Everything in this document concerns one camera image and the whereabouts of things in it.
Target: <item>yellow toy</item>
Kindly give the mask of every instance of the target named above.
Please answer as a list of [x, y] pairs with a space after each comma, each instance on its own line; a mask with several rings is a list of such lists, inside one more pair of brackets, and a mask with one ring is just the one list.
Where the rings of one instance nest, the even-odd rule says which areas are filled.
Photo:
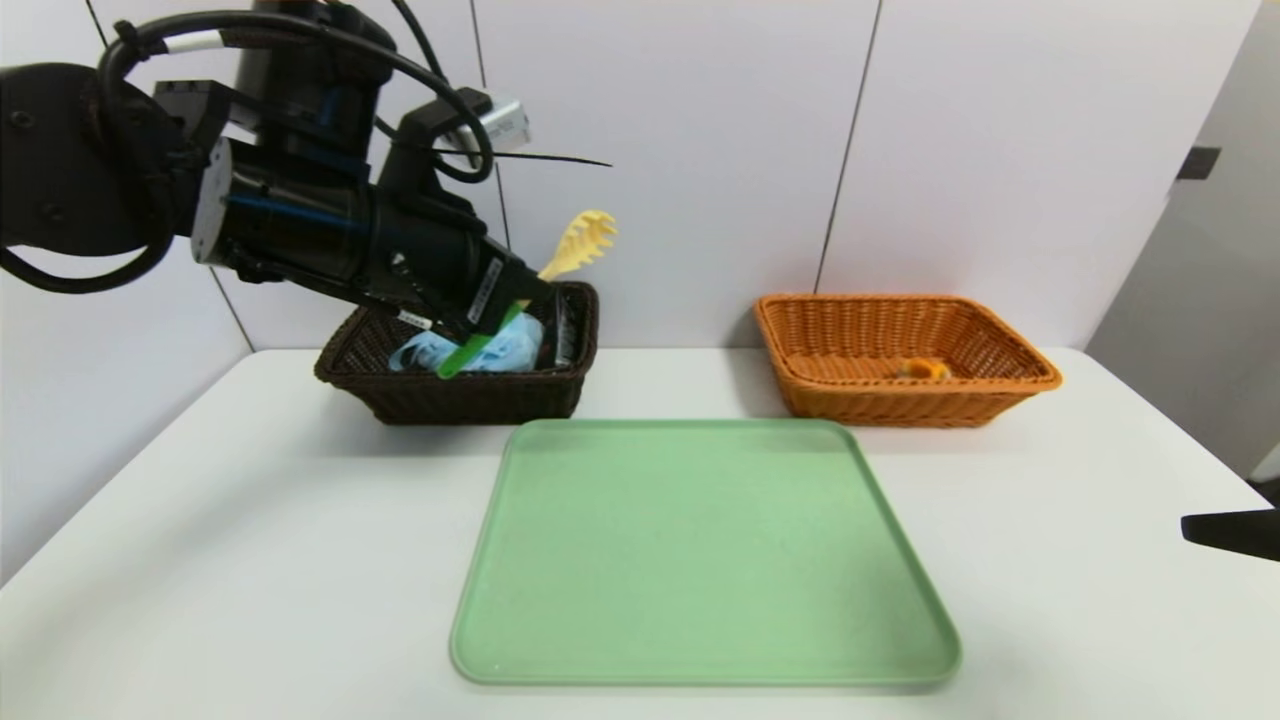
[[[613, 247], [613, 241], [605, 236], [617, 234], [618, 229], [613, 227], [613, 215], [603, 210], [588, 210], [585, 213], [579, 213], [576, 218], [564, 228], [564, 234], [561, 236], [559, 245], [556, 246], [556, 255], [552, 256], [550, 263], [538, 273], [538, 278], [545, 282], [550, 282], [564, 273], [571, 273], [582, 265], [590, 265], [596, 258], [604, 256], [605, 247]], [[511, 309], [507, 310], [507, 315], [502, 319], [502, 327], [507, 327], [507, 323], [516, 319], [525, 307], [529, 307], [527, 300], [521, 300], [512, 304]], [[436, 377], [442, 379], [449, 379], [457, 375], [472, 357], [480, 355], [493, 336], [486, 334], [474, 334], [467, 340], [466, 345], [453, 351], [440, 368], [435, 372]]]

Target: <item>orange object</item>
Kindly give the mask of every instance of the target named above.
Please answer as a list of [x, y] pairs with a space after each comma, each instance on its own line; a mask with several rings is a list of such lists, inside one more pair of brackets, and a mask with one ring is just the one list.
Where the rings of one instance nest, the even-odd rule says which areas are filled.
[[897, 370], [897, 377], [915, 380], [945, 380], [951, 377], [951, 368], [947, 368], [946, 363], [913, 357], [902, 363], [902, 366]]
[[[755, 304], [792, 415], [849, 425], [978, 427], [1062, 375], [995, 313], [943, 295], [771, 295]], [[906, 363], [950, 378], [897, 378]]]

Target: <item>plastic tray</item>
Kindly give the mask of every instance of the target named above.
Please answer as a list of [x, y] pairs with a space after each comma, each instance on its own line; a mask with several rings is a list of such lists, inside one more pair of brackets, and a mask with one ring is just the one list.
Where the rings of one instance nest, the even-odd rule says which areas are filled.
[[960, 639], [823, 420], [530, 423], [451, 652], [492, 684], [928, 684]]

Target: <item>light blue fabric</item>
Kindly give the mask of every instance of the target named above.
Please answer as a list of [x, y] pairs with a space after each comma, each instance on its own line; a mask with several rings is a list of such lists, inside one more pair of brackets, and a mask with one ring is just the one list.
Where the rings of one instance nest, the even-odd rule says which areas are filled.
[[[481, 373], [527, 373], [538, 363], [538, 348], [543, 345], [543, 324], [527, 313], [502, 328], [489, 341], [489, 345], [467, 363], [463, 372]], [[392, 352], [387, 365], [399, 373], [404, 368], [435, 370], [458, 346], [431, 331], [421, 332], [410, 338], [399, 350]]]

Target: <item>white table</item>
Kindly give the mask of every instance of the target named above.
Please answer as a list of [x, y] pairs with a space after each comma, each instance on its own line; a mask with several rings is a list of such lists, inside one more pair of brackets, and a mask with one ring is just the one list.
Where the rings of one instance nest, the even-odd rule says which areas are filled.
[[[509, 428], [385, 428], [315, 352], [241, 363], [0, 591], [4, 720], [1263, 717], [1280, 564], [1179, 518], [1261, 498], [1075, 351], [979, 430], [855, 429], [965, 646], [922, 694], [485, 688], [453, 611]], [[602, 351], [580, 418], [783, 415], [756, 351]]]

